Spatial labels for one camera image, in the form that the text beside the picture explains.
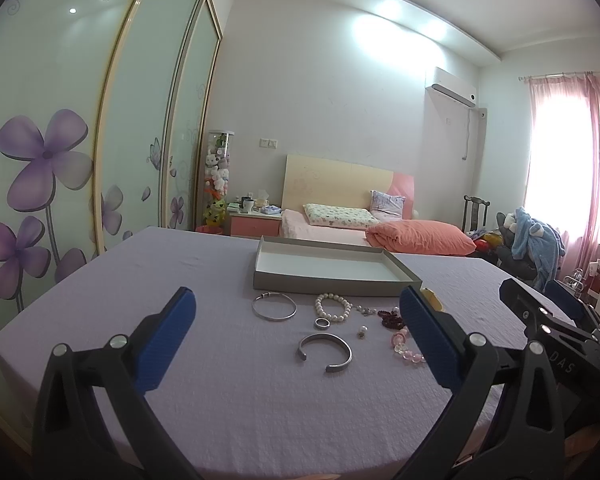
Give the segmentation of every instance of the gray box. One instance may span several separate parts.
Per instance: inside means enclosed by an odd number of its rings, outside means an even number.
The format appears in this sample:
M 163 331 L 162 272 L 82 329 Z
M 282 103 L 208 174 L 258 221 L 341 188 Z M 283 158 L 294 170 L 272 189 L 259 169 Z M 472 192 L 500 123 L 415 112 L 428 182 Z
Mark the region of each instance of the gray box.
M 298 294 L 394 298 L 422 280 L 384 249 L 262 237 L 253 288 Z

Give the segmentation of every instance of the drawer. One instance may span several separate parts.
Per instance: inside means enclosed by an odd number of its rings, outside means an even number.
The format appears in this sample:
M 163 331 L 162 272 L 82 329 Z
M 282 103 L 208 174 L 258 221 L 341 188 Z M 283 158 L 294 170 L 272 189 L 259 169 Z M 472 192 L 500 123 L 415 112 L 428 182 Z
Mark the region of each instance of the drawer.
M 231 236 L 260 238 L 261 236 L 278 236 L 279 231 L 280 220 L 248 218 L 246 216 L 233 216 L 231 218 Z

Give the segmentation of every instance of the curtain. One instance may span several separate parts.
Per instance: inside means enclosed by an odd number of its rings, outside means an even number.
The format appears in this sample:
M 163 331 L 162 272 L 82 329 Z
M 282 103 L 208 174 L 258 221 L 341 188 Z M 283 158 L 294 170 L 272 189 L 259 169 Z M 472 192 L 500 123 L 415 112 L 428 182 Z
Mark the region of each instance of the curtain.
M 563 234 L 561 275 L 600 258 L 600 76 L 528 79 L 525 209 Z

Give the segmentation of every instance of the ring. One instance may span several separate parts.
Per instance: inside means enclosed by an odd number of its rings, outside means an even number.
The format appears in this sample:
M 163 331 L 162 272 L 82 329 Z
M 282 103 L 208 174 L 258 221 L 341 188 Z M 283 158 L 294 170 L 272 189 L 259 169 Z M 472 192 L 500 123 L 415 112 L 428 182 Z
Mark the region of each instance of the ring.
M 319 317 L 318 319 L 316 319 L 314 321 L 314 326 L 318 330 L 327 330 L 331 326 L 331 321 L 329 321 L 328 319 L 325 319 L 323 317 Z
M 344 351 L 349 354 L 349 357 L 347 358 L 347 360 L 344 361 L 342 364 L 339 364 L 339 365 L 328 365 L 325 368 L 325 371 L 327 371 L 327 372 L 339 372 L 341 370 L 344 370 L 347 366 L 349 366 L 349 363 L 353 359 L 353 352 L 351 351 L 350 346 L 347 344 L 346 341 L 344 341 L 344 339 L 340 339 L 338 336 L 333 335 L 333 334 L 329 334 L 327 332 L 324 332 L 324 333 L 321 333 L 321 334 L 311 334 L 311 335 L 308 335 L 307 337 L 305 337 L 304 339 L 302 339 L 302 341 L 298 345 L 298 355 L 300 356 L 300 358 L 302 359 L 302 361 L 306 361 L 306 354 L 304 353 L 304 351 L 302 351 L 302 345 L 304 343 L 307 343 L 309 341 L 314 341 L 316 339 L 326 339 L 327 341 L 331 341 L 333 343 L 336 343 L 336 345 L 338 345 L 341 348 L 343 348 Z
M 265 316 L 264 314 L 259 313 L 256 310 L 256 301 L 261 300 L 262 298 L 268 298 L 269 296 L 282 296 L 283 298 L 287 298 L 293 304 L 294 311 L 285 317 L 269 317 L 269 316 Z M 251 308 L 253 309 L 253 313 L 256 316 L 261 317 L 262 319 L 266 319 L 267 321 L 285 321 L 285 320 L 290 319 L 293 316 L 295 316 L 296 310 L 298 310 L 298 306 L 296 305 L 296 302 L 294 300 L 292 300 L 286 294 L 280 294 L 279 292 L 264 292 L 263 294 L 261 294 L 257 298 L 255 298 L 253 301 L 251 301 Z

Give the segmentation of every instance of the curtain rod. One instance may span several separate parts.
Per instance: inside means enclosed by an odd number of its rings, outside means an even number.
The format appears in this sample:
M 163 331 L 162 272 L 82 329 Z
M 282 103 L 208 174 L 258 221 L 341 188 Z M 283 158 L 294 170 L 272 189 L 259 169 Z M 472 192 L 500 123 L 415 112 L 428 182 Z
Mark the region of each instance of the curtain rod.
M 547 78 L 547 77 L 593 75 L 593 74 L 600 74 L 600 72 L 562 72 L 562 73 L 559 73 L 559 74 L 529 75 L 529 76 L 526 76 L 526 77 L 519 77 L 518 81 L 529 81 L 530 79 L 544 79 L 544 78 Z

